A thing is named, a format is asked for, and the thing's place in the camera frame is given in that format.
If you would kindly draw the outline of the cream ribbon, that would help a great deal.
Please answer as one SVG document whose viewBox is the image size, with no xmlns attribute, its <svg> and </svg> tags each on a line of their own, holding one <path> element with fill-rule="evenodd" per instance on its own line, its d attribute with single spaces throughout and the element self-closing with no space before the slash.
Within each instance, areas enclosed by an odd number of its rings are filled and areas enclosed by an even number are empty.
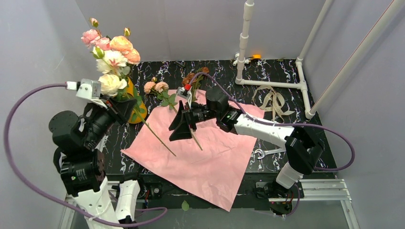
<svg viewBox="0 0 405 229">
<path fill-rule="evenodd" d="M 267 90 L 267 89 L 269 90 L 269 92 L 265 95 L 262 104 L 257 105 L 256 101 L 255 101 L 256 94 L 260 90 Z M 271 112 L 272 113 L 271 121 L 273 121 L 273 122 L 276 120 L 277 116 L 279 118 L 281 118 L 281 120 L 284 122 L 284 118 L 283 118 L 284 116 L 292 115 L 293 113 L 295 113 L 295 111 L 291 111 L 291 110 L 287 110 L 287 111 L 282 110 L 282 107 L 286 103 L 285 99 L 281 93 L 276 92 L 274 90 L 274 88 L 271 86 L 266 86 L 266 85 L 259 86 L 254 91 L 254 94 L 252 96 L 252 102 L 256 107 L 260 108 L 261 110 L 263 110 L 265 112 Z"/>
</svg>

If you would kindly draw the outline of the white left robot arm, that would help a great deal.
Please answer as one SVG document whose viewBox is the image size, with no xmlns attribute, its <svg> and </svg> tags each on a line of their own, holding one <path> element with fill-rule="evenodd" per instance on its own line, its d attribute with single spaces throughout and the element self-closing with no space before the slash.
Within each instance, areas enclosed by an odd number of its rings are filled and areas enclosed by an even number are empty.
<svg viewBox="0 0 405 229">
<path fill-rule="evenodd" d="M 140 192 L 138 172 L 125 175 L 113 186 L 118 191 L 114 208 L 108 191 L 104 154 L 97 145 L 114 123 L 127 126 L 136 99 L 123 102 L 114 99 L 101 107 L 94 103 L 85 106 L 78 116 L 73 111 L 57 113 L 49 122 L 53 142 L 57 145 L 53 163 L 66 191 L 86 213 L 91 229 L 109 229 L 96 218 L 117 223 L 119 229 L 136 229 L 135 207 Z"/>
</svg>

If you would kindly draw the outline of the pink rose stem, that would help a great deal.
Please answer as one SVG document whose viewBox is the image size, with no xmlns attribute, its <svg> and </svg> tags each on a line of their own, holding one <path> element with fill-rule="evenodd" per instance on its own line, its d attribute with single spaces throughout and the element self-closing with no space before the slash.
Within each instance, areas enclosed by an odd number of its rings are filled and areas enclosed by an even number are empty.
<svg viewBox="0 0 405 229">
<path fill-rule="evenodd" d="M 89 22 L 93 29 L 89 29 L 83 32 L 81 40 L 82 42 L 90 48 L 91 46 L 97 46 L 104 51 L 111 50 L 110 47 L 110 39 L 108 37 L 104 37 L 100 30 L 98 30 L 98 20 L 95 18 L 90 18 Z"/>
</svg>

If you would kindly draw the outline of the brown dried rose stem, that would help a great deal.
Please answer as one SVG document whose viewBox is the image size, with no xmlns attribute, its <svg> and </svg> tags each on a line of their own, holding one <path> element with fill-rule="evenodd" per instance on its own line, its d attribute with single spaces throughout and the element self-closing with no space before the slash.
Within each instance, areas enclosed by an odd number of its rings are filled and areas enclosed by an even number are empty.
<svg viewBox="0 0 405 229">
<path fill-rule="evenodd" d="M 185 86 L 186 84 L 189 84 L 191 79 L 198 73 L 203 72 L 208 74 L 209 73 L 209 68 L 208 67 L 201 67 L 195 72 L 190 72 L 185 78 L 182 80 L 182 85 Z M 205 75 L 201 74 L 198 75 L 194 81 L 191 83 L 191 92 L 192 92 L 192 101 L 196 101 L 196 91 L 200 88 L 201 86 L 201 80 L 203 80 Z"/>
</svg>

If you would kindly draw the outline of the yellow cylindrical vase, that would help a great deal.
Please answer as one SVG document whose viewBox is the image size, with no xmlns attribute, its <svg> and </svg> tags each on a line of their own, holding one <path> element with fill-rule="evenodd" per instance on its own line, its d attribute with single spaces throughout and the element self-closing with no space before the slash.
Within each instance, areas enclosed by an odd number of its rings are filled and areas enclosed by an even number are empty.
<svg viewBox="0 0 405 229">
<path fill-rule="evenodd" d="M 148 110 L 143 102 L 142 97 L 139 95 L 137 88 L 134 86 L 132 80 L 128 77 L 128 86 L 126 88 L 126 93 L 130 98 L 135 98 L 137 100 L 131 116 L 128 120 L 130 124 L 138 124 L 146 120 Z"/>
</svg>

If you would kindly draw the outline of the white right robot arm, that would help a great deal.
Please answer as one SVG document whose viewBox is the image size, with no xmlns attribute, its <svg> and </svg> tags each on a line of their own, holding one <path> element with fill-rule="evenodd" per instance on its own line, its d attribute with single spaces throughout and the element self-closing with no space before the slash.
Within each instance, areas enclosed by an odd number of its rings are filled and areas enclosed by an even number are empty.
<svg viewBox="0 0 405 229">
<path fill-rule="evenodd" d="M 192 101 L 190 86 L 179 87 L 176 95 L 185 99 L 179 102 L 178 112 L 169 130 L 170 141 L 191 139 L 197 123 L 211 119 L 224 132 L 252 136 L 281 148 L 288 162 L 281 168 L 275 180 L 267 186 L 272 196 L 284 196 L 304 175 L 310 175 L 324 151 L 318 138 L 307 127 L 281 127 L 277 122 L 244 113 L 228 102 L 228 96 L 220 89 L 212 88 L 205 94 L 206 103 Z"/>
</svg>

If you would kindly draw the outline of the small peach rose stem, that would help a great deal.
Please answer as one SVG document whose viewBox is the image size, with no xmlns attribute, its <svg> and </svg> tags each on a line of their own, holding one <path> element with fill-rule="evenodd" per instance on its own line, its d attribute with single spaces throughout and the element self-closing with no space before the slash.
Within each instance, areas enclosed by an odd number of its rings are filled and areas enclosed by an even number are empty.
<svg viewBox="0 0 405 229">
<path fill-rule="evenodd" d="M 176 94 L 169 94 L 168 90 L 168 84 L 163 81 L 159 82 L 155 76 L 144 85 L 145 94 L 155 95 L 161 100 L 161 106 L 169 106 L 172 110 L 177 112 L 177 109 L 175 108 L 175 105 L 177 104 L 177 102 L 175 102 Z"/>
</svg>

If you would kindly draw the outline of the pink wrapping paper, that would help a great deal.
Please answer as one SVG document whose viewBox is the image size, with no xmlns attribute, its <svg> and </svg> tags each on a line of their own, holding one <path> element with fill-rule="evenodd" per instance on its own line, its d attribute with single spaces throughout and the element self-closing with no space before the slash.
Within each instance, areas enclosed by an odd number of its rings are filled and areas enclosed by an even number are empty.
<svg viewBox="0 0 405 229">
<path fill-rule="evenodd" d="M 123 153 L 155 175 L 230 211 L 256 144 L 256 138 L 222 131 L 215 120 L 197 125 L 194 139 L 170 141 L 175 111 L 158 106 Z"/>
</svg>

